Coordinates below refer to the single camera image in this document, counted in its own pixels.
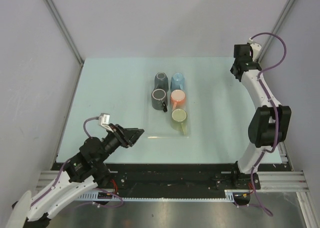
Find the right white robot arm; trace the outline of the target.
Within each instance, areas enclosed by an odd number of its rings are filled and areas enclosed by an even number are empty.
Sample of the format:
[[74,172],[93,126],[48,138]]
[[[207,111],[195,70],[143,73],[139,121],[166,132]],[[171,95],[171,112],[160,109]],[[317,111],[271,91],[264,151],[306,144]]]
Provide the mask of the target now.
[[233,50],[230,72],[246,88],[255,107],[248,126],[249,145],[237,162],[239,171],[230,176],[235,188],[247,185],[247,174],[256,172],[264,155],[273,153],[285,141],[292,115],[291,108],[282,105],[272,94],[260,64],[254,60],[259,51],[256,43],[237,44]]

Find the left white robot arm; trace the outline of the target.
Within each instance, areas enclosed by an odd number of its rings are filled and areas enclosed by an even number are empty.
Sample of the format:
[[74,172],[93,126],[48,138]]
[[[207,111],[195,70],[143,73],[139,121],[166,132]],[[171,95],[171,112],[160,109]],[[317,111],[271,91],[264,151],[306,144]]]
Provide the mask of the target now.
[[18,227],[47,227],[83,193],[108,186],[112,173],[105,160],[119,147],[134,146],[143,133],[144,129],[110,124],[105,138],[87,138],[79,152],[62,165],[56,178],[32,197],[29,207],[15,218]]

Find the green mug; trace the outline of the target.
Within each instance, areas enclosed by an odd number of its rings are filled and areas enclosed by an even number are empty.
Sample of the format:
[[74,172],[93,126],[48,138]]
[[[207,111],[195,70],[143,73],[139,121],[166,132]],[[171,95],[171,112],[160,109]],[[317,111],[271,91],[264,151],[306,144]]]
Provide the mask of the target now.
[[188,115],[184,109],[175,109],[171,113],[171,127],[181,132],[183,135],[187,135],[187,121]]

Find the orange pink mug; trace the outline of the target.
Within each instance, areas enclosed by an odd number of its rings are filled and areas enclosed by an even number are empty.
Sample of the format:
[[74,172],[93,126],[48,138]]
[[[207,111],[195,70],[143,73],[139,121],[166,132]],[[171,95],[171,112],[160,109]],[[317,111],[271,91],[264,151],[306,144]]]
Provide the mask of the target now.
[[173,90],[170,95],[172,110],[183,109],[186,103],[186,94],[183,90]]

